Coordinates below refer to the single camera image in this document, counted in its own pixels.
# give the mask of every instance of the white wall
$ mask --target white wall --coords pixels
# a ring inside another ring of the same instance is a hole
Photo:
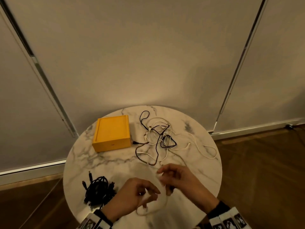
[[[215,132],[305,118],[305,0],[269,0]]]
[[[123,107],[213,130],[262,0],[6,0],[79,133]]]
[[[0,32],[0,172],[65,159],[74,138],[2,9]]]

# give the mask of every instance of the round table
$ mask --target round table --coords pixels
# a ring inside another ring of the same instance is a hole
[[[185,160],[186,165],[196,177],[217,196],[222,178],[220,155],[212,137],[197,121],[182,112],[160,106],[129,107],[112,112],[105,117],[128,115],[132,140],[144,142],[144,134],[147,130],[141,125],[139,116],[145,110],[150,112],[149,118],[143,121],[145,125],[150,119],[148,125],[152,125],[159,120],[152,119],[155,117],[163,118],[169,122],[172,130],[177,134],[172,135],[177,142],[175,149],[181,149],[175,152]],[[86,181],[87,185],[89,184],[89,171],[92,173],[93,179],[105,176],[108,181],[115,182],[116,188],[120,188],[129,177],[134,176],[133,167],[140,162],[135,155],[137,145],[126,149],[96,153],[92,147],[95,126],[96,122],[89,126],[76,140],[67,157],[63,173],[65,197],[71,212],[78,222],[82,222],[89,212],[94,211],[84,203],[86,191],[82,181]],[[188,133],[194,135],[197,145],[203,154],[213,157],[217,153],[216,158],[208,159],[200,154],[194,138]],[[187,149],[183,150],[188,142],[191,142],[191,144]],[[212,146],[216,150],[204,147],[203,144]],[[165,157],[166,149],[160,148],[158,152],[160,159]],[[156,157],[155,146],[150,146],[148,153]],[[167,158],[162,162],[163,165],[167,163],[184,165],[181,158],[172,153],[168,153]],[[199,223],[204,216],[205,213],[192,204],[179,190],[175,190],[168,197],[166,207],[160,211],[146,216],[138,216],[134,211],[119,219],[113,225],[113,228],[188,229]]]

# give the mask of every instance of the yellow box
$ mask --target yellow box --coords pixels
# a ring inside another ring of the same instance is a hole
[[[128,115],[97,120],[92,141],[96,152],[123,149],[131,145]]]

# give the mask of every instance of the wooden floor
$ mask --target wooden floor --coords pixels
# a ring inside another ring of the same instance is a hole
[[[253,229],[305,228],[305,146],[297,133],[305,141],[301,129],[216,141],[223,167],[218,198]],[[18,229],[52,188],[22,229],[75,229],[61,177],[0,187],[1,228]]]

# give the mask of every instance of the hand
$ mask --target hand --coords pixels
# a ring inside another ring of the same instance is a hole
[[[171,195],[173,187],[181,192],[206,214],[213,210],[219,200],[197,179],[186,166],[167,164],[157,173],[163,173],[160,181],[165,185],[166,195]]]
[[[151,195],[148,199],[143,199],[146,190]],[[108,202],[101,211],[113,223],[124,215],[136,210],[139,206],[146,208],[146,204],[155,201],[160,191],[150,181],[130,178],[128,179],[119,192]]]

